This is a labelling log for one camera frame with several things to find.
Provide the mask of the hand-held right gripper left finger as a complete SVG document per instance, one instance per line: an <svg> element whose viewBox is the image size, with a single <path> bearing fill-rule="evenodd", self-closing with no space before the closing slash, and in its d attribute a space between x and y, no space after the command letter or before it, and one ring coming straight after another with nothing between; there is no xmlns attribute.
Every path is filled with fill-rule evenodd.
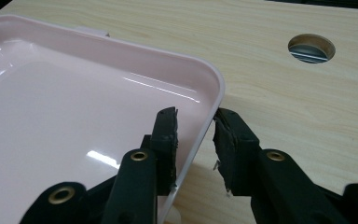
<svg viewBox="0 0 358 224"><path fill-rule="evenodd" d="M151 134L146 134L141 147L157 158L157 195L168 196L176 186L176 151L178 148L177 109L167 107L157 113Z"/></svg>

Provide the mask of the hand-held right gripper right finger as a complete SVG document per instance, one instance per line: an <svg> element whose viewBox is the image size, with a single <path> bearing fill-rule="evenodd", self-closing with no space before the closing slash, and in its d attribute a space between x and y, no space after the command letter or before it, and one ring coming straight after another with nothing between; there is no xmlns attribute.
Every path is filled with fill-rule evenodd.
<svg viewBox="0 0 358 224"><path fill-rule="evenodd" d="M213 143L217 169L226 190L234 196L252 195L252 166L260 151L259 139L241 116L219 108L214 117Z"/></svg>

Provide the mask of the pink plastic box with lid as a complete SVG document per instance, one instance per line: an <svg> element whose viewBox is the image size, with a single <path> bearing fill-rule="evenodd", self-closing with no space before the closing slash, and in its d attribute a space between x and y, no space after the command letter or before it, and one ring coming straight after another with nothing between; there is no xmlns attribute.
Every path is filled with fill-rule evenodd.
<svg viewBox="0 0 358 224"><path fill-rule="evenodd" d="M47 188L92 188L178 112L186 176L225 92L209 63L20 16L0 16L0 224L19 224Z"/></svg>

